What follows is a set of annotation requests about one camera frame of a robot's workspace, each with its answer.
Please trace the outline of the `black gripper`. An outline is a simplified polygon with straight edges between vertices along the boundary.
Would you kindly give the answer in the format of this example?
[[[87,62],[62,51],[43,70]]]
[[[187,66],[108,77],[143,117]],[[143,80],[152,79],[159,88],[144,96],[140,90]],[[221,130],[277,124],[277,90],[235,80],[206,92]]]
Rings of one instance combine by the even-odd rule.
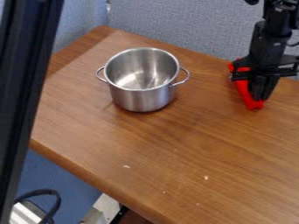
[[[258,22],[249,55],[235,59],[231,63],[231,80],[250,81],[249,90],[254,100],[261,100],[262,95],[263,99],[267,100],[281,77],[294,77],[299,72],[299,56],[286,54],[291,36],[290,27],[274,29],[266,21]]]

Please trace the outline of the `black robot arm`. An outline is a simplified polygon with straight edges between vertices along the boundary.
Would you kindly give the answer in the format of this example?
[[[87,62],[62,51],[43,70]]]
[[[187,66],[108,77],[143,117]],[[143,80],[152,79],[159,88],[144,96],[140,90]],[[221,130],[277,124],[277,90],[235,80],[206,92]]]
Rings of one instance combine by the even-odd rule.
[[[266,101],[282,77],[297,76],[299,55],[286,54],[294,30],[299,30],[299,0],[265,0],[263,20],[257,22],[249,54],[233,61],[233,81],[247,81],[251,99]]]

